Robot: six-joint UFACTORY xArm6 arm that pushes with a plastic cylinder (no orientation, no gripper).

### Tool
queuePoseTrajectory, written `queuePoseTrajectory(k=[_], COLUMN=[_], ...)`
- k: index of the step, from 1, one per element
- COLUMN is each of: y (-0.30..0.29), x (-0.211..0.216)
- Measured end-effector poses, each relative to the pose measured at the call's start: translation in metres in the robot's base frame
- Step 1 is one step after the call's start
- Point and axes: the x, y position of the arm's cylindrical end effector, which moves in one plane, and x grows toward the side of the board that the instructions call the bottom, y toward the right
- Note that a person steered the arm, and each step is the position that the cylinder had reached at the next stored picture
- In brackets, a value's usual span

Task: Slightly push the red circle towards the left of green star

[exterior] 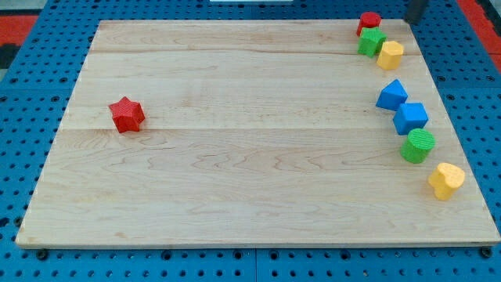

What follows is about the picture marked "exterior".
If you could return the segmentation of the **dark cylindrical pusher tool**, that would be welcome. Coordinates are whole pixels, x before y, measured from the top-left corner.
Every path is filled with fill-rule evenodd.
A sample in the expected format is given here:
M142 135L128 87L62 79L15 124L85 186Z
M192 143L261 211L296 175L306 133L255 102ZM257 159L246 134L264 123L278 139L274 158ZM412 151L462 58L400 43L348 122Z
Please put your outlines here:
M409 0L404 21L409 25L417 25L426 11L429 0Z

